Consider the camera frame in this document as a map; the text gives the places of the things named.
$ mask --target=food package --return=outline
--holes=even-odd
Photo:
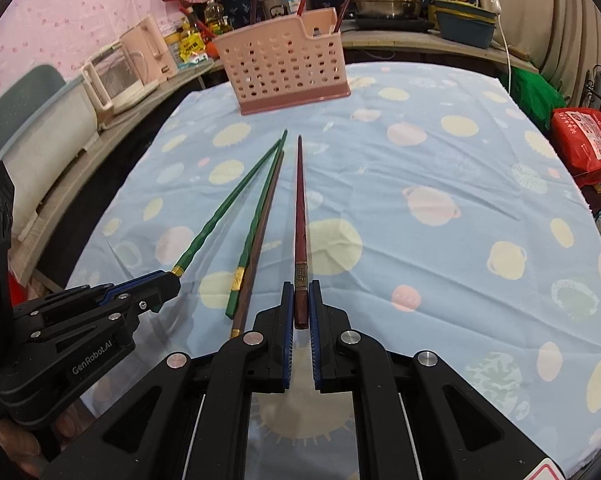
[[[601,182],[601,112],[559,108],[551,119],[553,145],[579,187]]]

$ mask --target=teal chair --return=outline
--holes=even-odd
[[[40,65],[21,77],[0,97],[0,152],[41,106],[65,86],[51,65]]]

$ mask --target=hand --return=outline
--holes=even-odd
[[[79,412],[86,408],[78,403],[79,401],[69,406],[53,425],[61,449],[65,449],[72,440],[83,433],[91,422],[82,416],[83,413],[79,416]],[[0,446],[20,469],[35,478],[40,478],[48,462],[40,452],[40,444],[36,437],[12,420],[4,418],[0,420]]]

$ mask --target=beige curtain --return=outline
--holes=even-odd
[[[587,70],[601,64],[601,13],[592,0],[500,0],[507,43],[577,106]],[[488,7],[490,0],[480,0]],[[498,31],[496,41],[503,44]]]

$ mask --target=pink basket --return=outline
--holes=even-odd
[[[306,10],[214,39],[242,115],[351,94],[335,9]]]

